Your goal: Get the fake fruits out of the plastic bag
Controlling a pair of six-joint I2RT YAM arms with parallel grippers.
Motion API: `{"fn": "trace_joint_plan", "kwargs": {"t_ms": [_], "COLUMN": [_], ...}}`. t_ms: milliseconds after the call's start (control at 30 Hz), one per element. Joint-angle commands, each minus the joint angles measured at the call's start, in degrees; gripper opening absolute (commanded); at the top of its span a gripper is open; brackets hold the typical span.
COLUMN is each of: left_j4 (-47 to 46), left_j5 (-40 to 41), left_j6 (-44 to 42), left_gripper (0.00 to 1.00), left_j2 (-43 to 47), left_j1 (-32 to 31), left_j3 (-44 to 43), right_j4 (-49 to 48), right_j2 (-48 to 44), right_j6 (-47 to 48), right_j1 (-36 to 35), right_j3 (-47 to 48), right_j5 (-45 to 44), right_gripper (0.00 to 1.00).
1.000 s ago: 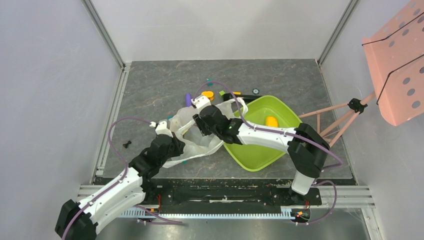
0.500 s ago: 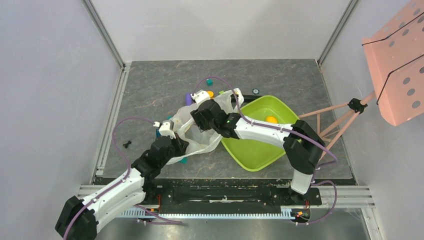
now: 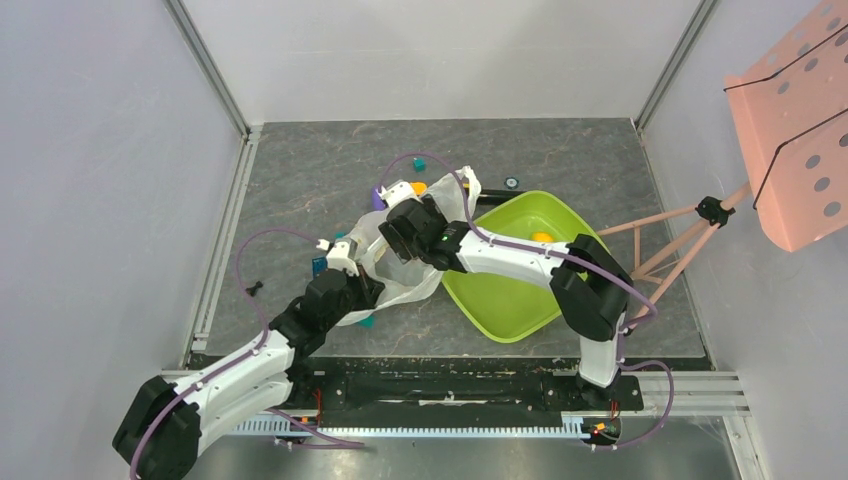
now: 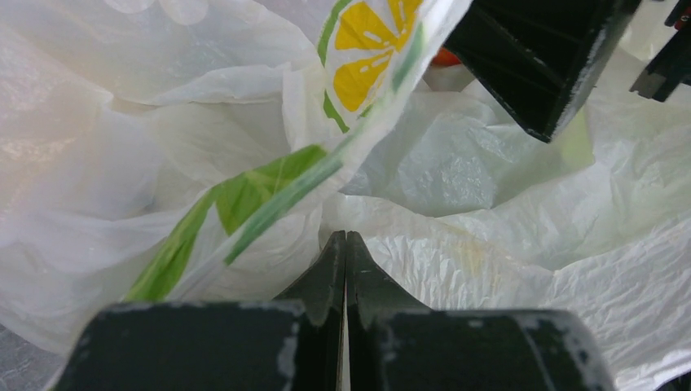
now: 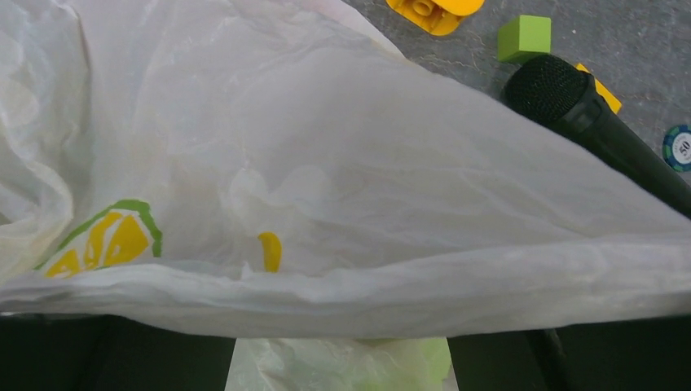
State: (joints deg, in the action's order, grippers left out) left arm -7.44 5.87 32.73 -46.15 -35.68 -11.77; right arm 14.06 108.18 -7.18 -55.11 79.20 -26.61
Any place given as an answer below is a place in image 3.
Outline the white plastic bag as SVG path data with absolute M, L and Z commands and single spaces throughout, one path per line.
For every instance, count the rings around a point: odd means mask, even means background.
M 444 175 L 427 189 L 449 221 L 464 220 L 466 212 L 474 212 L 481 191 L 480 181 L 468 165 Z M 441 282 L 442 272 L 420 260 L 403 262 L 391 250 L 378 231 L 387 215 L 386 210 L 369 212 L 360 217 L 346 235 L 357 242 L 357 262 L 364 267 L 369 278 L 384 285 L 384 290 L 377 297 L 375 306 L 354 310 L 338 322 L 340 326 L 358 323 L 380 310 L 424 300 L 435 292 Z

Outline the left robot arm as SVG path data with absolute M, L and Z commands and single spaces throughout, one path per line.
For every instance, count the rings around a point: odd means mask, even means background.
M 313 379 L 291 370 L 352 313 L 369 313 L 383 282 L 327 269 L 257 337 L 191 375 L 144 382 L 111 445 L 133 479 L 182 479 L 204 451 L 254 415 L 284 402 L 306 405 Z

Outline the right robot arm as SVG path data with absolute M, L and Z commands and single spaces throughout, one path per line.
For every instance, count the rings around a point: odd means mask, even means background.
M 617 396 L 619 336 L 633 281 L 596 238 L 580 234 L 570 243 L 532 242 L 450 221 L 430 196 L 384 202 L 387 217 L 379 231 L 401 260 L 548 288 L 580 338 L 580 400 L 602 408 Z

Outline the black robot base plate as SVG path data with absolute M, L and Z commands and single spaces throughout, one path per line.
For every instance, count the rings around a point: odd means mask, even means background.
M 505 404 L 566 411 L 644 408 L 634 375 L 609 395 L 589 392 L 576 379 L 573 357 L 316 357 L 295 371 L 287 407 L 354 409 L 370 404 L 413 406 Z

